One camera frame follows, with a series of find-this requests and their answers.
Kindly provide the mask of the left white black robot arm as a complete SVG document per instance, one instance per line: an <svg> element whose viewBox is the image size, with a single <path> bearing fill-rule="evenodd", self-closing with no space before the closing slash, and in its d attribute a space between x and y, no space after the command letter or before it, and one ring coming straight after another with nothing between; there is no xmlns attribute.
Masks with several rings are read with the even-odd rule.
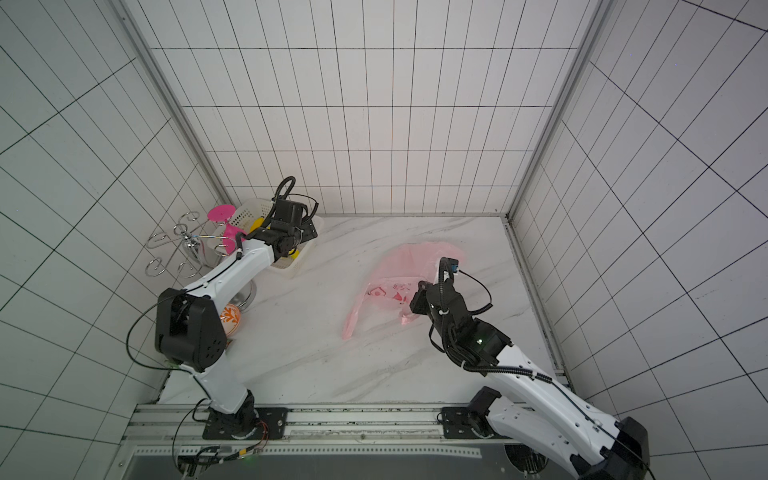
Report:
<svg viewBox="0 0 768 480"><path fill-rule="evenodd" d="M220 314L261 271L318 236L315 207L277 198L262 225L235 235L229 258L183 289L166 289L156 304L155 349L175 370L191 375L209 400L214 431L249 439L261 426L254 397L226 356Z"/></svg>

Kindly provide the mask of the yellow banana bunch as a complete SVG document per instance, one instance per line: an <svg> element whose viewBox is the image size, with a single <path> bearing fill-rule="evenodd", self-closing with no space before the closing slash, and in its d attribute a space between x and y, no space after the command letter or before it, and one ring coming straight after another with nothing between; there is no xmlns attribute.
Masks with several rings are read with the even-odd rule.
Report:
<svg viewBox="0 0 768 480"><path fill-rule="evenodd" d="M252 233L252 232L254 232L256 229L258 229L258 228L261 228L261 227L263 226L263 224L264 224L264 221L265 221L265 218L264 218L264 217L260 217L260 218L257 218L257 219L256 219L256 220L255 220L255 221L252 223L252 225L251 225L251 227L250 227L250 230L249 230L249 233Z"/></svg>

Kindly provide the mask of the white perforated plastic basket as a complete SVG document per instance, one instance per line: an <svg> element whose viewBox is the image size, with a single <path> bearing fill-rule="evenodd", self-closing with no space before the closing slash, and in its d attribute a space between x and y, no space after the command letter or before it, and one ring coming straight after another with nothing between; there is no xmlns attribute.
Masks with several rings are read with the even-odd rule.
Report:
<svg viewBox="0 0 768 480"><path fill-rule="evenodd" d="M230 218L229 223L242 230L250 231L250 228L259 218L265 218L271 208L269 200L251 198L246 200ZM284 257L266 268L272 274L292 279L301 270L301 267L315 250L318 237L304 241L298 245L296 257Z"/></svg>

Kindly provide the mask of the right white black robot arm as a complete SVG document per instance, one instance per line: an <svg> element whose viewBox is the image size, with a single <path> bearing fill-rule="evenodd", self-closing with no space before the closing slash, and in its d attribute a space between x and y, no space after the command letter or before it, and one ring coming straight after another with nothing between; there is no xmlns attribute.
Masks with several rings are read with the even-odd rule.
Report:
<svg viewBox="0 0 768 480"><path fill-rule="evenodd" d="M450 280L422 281L410 309L428 317L440 350L465 372L490 381L470 406L477 436L504 436L554 461L576 479L651 476L649 435L545 374L512 340L472 315Z"/></svg>

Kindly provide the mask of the pink plastic bag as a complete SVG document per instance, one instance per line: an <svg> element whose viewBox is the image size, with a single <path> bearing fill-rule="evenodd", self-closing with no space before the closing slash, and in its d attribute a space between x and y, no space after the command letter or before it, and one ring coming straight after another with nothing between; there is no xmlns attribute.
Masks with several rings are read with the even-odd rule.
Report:
<svg viewBox="0 0 768 480"><path fill-rule="evenodd" d="M463 262L465 253L448 242L422 242L400 245L389 251L362 283L342 330L342 339L353 336L366 303L385 309L398 308L402 325L415 320L409 304L421 281L435 283L439 260L443 257Z"/></svg>

